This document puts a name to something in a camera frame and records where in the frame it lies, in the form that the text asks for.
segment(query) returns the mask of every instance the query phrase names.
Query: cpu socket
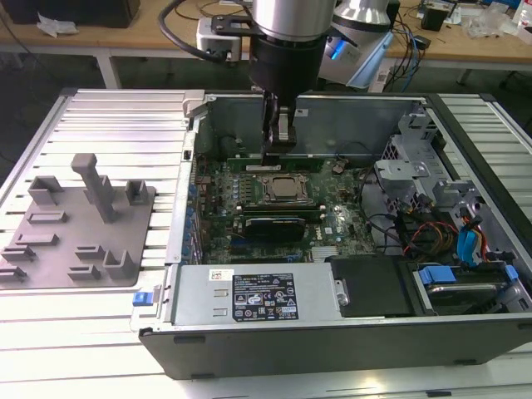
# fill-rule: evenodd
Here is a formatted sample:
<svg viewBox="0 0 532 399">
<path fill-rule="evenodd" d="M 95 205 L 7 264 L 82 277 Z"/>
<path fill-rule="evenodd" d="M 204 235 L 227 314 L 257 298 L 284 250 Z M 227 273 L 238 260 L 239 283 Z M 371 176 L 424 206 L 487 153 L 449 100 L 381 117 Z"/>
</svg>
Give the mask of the cpu socket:
<svg viewBox="0 0 532 399">
<path fill-rule="evenodd" d="M 307 178 L 303 175 L 275 175 L 260 179 L 264 188 L 264 203 L 312 203 L 307 193 Z"/>
</svg>

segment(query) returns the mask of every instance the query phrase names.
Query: blue latch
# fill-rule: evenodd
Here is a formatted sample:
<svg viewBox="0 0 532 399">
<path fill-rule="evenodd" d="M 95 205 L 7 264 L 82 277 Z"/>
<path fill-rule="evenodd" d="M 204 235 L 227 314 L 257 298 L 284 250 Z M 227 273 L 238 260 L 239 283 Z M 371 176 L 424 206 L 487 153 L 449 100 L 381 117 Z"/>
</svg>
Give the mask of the blue latch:
<svg viewBox="0 0 532 399">
<path fill-rule="evenodd" d="M 508 275 L 508 278 L 510 279 L 510 281 L 515 281 L 515 280 L 519 279 L 519 275 L 517 274 L 517 270 L 515 270 L 515 267 L 512 266 L 511 264 L 507 264 L 505 266 L 505 271 L 506 271 L 506 274 Z"/>
<path fill-rule="evenodd" d="M 450 266 L 425 266 L 419 275 L 423 285 L 456 282 Z"/>
<path fill-rule="evenodd" d="M 153 305 L 153 293 L 134 293 L 133 306 L 151 306 Z"/>
</svg>

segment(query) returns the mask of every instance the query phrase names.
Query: power supply label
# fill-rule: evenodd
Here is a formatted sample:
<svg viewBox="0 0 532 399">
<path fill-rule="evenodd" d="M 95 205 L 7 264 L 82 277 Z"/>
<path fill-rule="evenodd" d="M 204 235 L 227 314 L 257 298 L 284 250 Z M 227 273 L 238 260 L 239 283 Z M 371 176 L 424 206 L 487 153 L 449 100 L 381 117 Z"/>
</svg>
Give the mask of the power supply label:
<svg viewBox="0 0 532 399">
<path fill-rule="evenodd" d="M 237 322 L 299 319 L 293 274 L 234 275 L 233 319 Z"/>
</svg>

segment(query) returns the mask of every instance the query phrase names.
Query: metal slotted surface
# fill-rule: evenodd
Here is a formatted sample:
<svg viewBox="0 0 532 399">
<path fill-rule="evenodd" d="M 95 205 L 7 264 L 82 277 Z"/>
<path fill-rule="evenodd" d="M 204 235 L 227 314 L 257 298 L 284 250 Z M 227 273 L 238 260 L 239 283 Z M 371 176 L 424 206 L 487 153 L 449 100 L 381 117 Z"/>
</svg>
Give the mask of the metal slotted surface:
<svg viewBox="0 0 532 399">
<path fill-rule="evenodd" d="M 491 169 L 517 205 L 532 220 L 532 141 L 497 103 L 477 95 L 440 95 L 465 133 L 475 143 Z M 467 171 L 451 149 L 447 156 L 460 177 Z"/>
<path fill-rule="evenodd" d="M 57 117 L 61 121 L 45 133 L 49 136 L 42 148 L 37 148 L 0 207 L 0 230 L 5 231 L 0 237 L 9 237 L 31 202 L 26 192 L 29 180 L 35 174 L 55 174 L 63 185 L 80 185 L 69 164 L 74 152 L 87 148 L 97 149 L 98 169 L 112 181 L 143 177 L 159 193 L 143 253 L 144 269 L 135 287 L 0 292 L 1 397 L 71 397 L 75 393 L 91 398 L 397 398 L 426 397 L 426 391 L 436 390 L 452 391 L 454 397 L 530 397 L 532 345 L 473 367 L 194 382 L 166 377 L 130 330 L 131 299 L 138 288 L 163 279 L 184 129 L 183 93 L 81 91 L 66 99 L 58 113 L 61 118 Z M 148 121 L 155 115 L 159 118 Z"/>
</svg>

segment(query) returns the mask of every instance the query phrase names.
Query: floor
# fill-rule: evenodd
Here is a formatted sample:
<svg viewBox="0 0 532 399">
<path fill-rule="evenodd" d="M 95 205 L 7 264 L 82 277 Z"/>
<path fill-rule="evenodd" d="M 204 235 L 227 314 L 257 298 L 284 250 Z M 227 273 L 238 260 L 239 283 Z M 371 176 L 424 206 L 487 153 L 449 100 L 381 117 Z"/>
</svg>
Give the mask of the floor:
<svg viewBox="0 0 532 399">
<path fill-rule="evenodd" d="M 90 57 L 40 56 L 46 70 L 33 58 L 22 58 L 22 70 L 5 66 L 0 71 L 0 184 L 63 87 L 103 88 Z M 196 60 L 120 58 L 118 69 L 124 88 L 249 89 L 245 65 L 226 68 Z M 465 86 L 456 84 L 458 74 L 452 69 L 422 67 L 406 92 L 490 93 L 522 126 L 532 117 L 532 76 L 514 76 L 502 89 L 499 84 L 507 71 L 474 71 Z M 397 90 L 400 87 L 401 83 L 396 84 Z M 327 89 L 350 90 L 337 85 Z M 532 134 L 532 123 L 527 129 Z"/>
</svg>

